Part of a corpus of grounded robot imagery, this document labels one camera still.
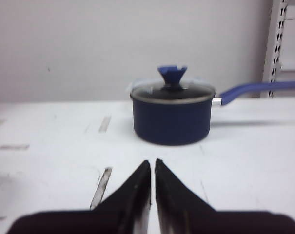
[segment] white table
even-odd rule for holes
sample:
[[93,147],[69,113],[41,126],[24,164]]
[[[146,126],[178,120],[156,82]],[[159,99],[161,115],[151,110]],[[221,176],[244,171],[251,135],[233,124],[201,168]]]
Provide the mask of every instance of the white table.
[[[111,116],[106,132],[99,132]],[[29,145],[16,148],[12,145]],[[88,209],[156,158],[217,210],[268,210],[295,220],[295,98],[238,99],[212,110],[209,135],[185,146],[138,138],[131,102],[0,104],[0,234],[21,215]],[[155,190],[149,233],[159,232]]]

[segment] saucepan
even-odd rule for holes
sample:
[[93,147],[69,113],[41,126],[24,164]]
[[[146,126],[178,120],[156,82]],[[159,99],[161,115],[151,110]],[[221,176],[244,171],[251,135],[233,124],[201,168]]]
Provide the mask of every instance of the saucepan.
[[295,89],[295,81],[248,83],[215,97],[213,86],[180,82],[187,67],[159,67],[164,83],[131,90],[134,130],[142,139],[162,145],[184,145],[205,138],[211,106],[224,106],[247,92]]

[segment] blue lid knob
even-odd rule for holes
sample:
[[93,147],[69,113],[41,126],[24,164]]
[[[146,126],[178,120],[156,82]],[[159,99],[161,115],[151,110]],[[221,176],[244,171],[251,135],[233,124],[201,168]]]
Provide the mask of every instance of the blue lid knob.
[[166,84],[177,85],[184,73],[186,72],[187,67],[178,68],[177,66],[163,66],[158,67],[159,73],[162,75]]

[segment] pot body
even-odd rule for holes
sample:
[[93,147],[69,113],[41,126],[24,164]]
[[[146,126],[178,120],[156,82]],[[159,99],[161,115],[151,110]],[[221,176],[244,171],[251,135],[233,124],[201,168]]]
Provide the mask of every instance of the pot body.
[[189,104],[158,104],[137,99],[132,102],[134,130],[146,141],[184,145],[209,133],[212,98]]

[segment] pot lid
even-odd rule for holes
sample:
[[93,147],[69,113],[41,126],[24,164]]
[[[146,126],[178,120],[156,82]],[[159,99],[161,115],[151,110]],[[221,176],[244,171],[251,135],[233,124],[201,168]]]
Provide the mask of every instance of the pot lid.
[[153,83],[134,88],[130,96],[149,103],[186,104],[212,99],[216,90],[209,85],[194,82],[180,82],[187,67],[177,66],[159,67],[165,83]]

